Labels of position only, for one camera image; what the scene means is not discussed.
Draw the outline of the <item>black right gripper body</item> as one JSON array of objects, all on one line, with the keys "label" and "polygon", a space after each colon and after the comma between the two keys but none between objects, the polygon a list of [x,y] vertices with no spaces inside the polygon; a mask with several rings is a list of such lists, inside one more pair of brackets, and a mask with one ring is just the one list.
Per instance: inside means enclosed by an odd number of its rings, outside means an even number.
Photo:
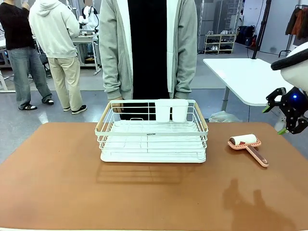
[{"label": "black right gripper body", "polygon": [[305,91],[293,87],[286,92],[286,99],[286,113],[283,113],[285,120],[292,117],[294,117],[294,120],[298,120],[300,117],[307,118],[304,116],[305,112],[308,111],[308,95]]}]

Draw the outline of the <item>person's right hand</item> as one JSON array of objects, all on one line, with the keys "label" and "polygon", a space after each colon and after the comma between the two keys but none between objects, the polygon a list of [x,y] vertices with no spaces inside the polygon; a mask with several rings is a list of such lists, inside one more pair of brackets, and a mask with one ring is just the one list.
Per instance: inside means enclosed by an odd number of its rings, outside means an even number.
[{"label": "person's right hand", "polygon": [[115,113],[121,113],[123,109],[123,98],[118,97],[114,99],[114,101],[117,101],[117,102],[112,104],[113,111]]}]

